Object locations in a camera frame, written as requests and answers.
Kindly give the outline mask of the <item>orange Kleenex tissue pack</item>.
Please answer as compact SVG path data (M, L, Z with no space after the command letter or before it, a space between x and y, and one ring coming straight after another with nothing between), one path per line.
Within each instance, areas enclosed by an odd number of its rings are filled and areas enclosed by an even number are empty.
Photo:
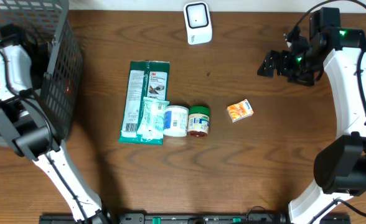
M252 116L254 114L254 110L251 107L249 101L247 99L244 99L243 101L228 106L227 113L234 123L243 118Z

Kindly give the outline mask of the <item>green-lid seasoning jar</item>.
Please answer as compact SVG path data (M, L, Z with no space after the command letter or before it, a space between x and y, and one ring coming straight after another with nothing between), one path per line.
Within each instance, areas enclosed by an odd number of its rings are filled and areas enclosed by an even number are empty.
M210 110L204 106L193 106L189 109L187 133L194 137L206 137L209 133Z

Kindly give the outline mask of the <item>white cylindrical container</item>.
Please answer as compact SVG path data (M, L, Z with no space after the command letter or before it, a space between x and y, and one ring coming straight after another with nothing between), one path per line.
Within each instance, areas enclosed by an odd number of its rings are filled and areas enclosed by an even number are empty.
M177 138L186 137L188 116L188 108L177 105L167 106L164 112L164 135Z

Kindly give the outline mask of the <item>green 3M gloves package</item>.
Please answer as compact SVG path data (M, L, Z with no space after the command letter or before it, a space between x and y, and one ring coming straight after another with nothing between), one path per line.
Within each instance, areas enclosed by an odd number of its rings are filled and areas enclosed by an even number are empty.
M142 60L130 63L120 143L163 143L163 138L145 141L137 130L143 117L144 97L167 101L169 70L169 62Z

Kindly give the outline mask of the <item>mint green wipes pack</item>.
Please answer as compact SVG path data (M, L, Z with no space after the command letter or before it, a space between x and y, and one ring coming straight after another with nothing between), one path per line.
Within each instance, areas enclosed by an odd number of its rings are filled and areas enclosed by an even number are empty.
M145 141L162 139L164 135L164 112L170 102L150 97L144 97L143 100L143 117L137 133Z

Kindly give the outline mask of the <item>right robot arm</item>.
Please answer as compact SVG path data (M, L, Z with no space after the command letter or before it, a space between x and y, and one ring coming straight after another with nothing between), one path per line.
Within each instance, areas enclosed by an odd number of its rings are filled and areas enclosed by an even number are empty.
M309 35L299 26L285 35L288 50L270 51L258 69L263 77L313 86L327 75L337 121L336 138L314 160L314 178L277 223L330 223L336 206L366 192L366 35L341 25L340 11L324 1L305 13Z

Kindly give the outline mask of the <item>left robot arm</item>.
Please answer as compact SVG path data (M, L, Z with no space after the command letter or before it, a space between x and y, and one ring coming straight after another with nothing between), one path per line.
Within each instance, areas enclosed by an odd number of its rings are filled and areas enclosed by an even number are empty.
M61 125L37 94L45 82L48 51L24 28L0 27L0 135L15 154L49 177L75 223L114 223L71 161Z

